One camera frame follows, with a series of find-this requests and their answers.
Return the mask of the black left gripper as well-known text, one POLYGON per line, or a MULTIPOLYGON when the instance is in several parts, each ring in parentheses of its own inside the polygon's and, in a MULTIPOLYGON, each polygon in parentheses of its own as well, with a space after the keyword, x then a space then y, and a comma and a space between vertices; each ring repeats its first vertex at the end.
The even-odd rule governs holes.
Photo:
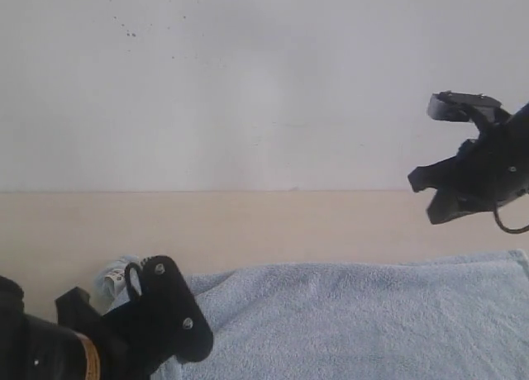
POLYGON ((123 270, 127 302, 104 315, 75 287, 55 301, 59 325, 79 338, 88 376, 150 376, 176 358, 199 363, 214 336, 179 267, 157 255, 123 270))

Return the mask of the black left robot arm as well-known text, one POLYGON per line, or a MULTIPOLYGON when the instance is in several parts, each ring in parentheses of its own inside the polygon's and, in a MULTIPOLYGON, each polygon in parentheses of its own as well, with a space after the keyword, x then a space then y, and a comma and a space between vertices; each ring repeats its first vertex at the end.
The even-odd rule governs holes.
POLYGON ((171 358, 198 363, 214 335, 177 264, 163 255, 123 270, 127 302, 104 315, 74 287, 55 301, 57 321, 25 311, 24 292, 1 279, 3 379, 147 379, 171 358))

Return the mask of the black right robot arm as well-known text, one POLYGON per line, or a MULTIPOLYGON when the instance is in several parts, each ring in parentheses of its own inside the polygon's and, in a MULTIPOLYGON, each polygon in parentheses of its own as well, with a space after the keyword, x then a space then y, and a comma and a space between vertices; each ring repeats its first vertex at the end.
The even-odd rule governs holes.
POLYGON ((465 140, 454 156, 418 166, 407 178, 414 192, 436 190, 427 208, 433 225, 491 212, 507 233, 527 231, 507 228, 499 209, 528 194, 528 106, 465 140))

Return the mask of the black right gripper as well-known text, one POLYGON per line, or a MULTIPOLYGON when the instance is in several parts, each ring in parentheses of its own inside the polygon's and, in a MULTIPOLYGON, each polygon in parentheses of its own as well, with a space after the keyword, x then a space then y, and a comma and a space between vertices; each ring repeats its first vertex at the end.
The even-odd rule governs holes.
POLYGON ((528 193, 528 127, 496 126, 464 141, 456 156, 417 166, 407 180, 414 192, 436 190, 427 208, 433 225, 492 211, 528 193))

